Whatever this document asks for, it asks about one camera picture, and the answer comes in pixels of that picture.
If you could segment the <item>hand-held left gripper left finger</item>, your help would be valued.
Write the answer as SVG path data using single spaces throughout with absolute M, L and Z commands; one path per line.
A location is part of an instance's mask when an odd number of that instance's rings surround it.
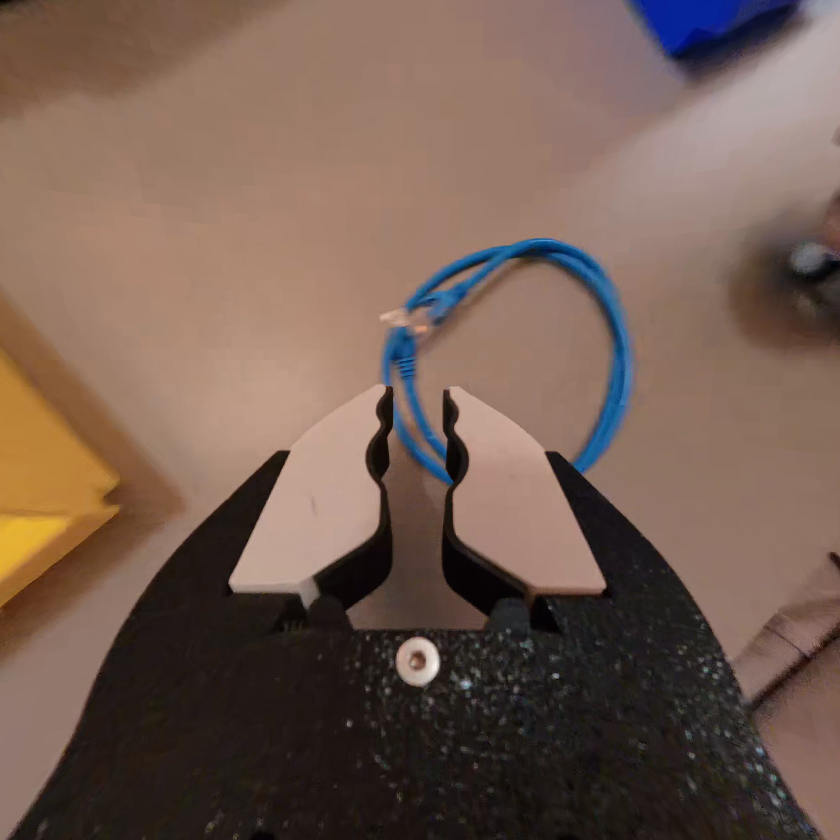
M 309 428 L 287 453 L 228 579 L 237 595 L 320 597 L 351 608 L 392 568 L 383 478 L 393 390 L 374 385 Z

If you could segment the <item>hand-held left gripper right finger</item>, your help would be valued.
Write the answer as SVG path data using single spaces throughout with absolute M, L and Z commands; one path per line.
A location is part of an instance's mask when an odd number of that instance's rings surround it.
M 499 601 L 601 596 L 606 579 L 546 450 L 460 386 L 444 392 L 442 568 L 485 615 Z

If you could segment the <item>yellow plastic bin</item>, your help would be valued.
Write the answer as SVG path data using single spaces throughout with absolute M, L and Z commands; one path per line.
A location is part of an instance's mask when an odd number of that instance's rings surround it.
M 1 605 L 113 519 L 120 477 L 1 353 Z

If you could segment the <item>blue plastic bin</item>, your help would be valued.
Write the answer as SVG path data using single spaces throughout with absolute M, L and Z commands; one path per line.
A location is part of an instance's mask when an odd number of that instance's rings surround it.
M 800 1 L 631 1 L 663 54 L 682 60 L 748 44 L 788 24 Z

